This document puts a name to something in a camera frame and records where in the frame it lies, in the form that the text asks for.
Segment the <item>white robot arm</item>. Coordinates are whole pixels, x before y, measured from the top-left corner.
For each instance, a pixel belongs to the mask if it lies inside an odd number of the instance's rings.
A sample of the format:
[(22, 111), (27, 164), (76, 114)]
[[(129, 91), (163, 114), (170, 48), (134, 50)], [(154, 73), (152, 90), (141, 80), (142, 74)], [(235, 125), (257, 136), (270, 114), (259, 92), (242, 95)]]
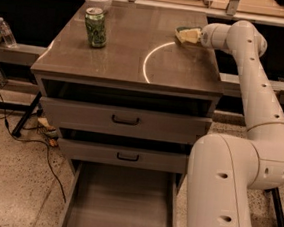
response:
[(284, 183), (284, 111), (260, 57), (266, 39), (248, 21), (177, 28), (180, 42), (233, 56), (247, 128), (245, 138), (208, 134), (195, 142), (187, 173), (187, 227), (252, 227), (247, 191)]

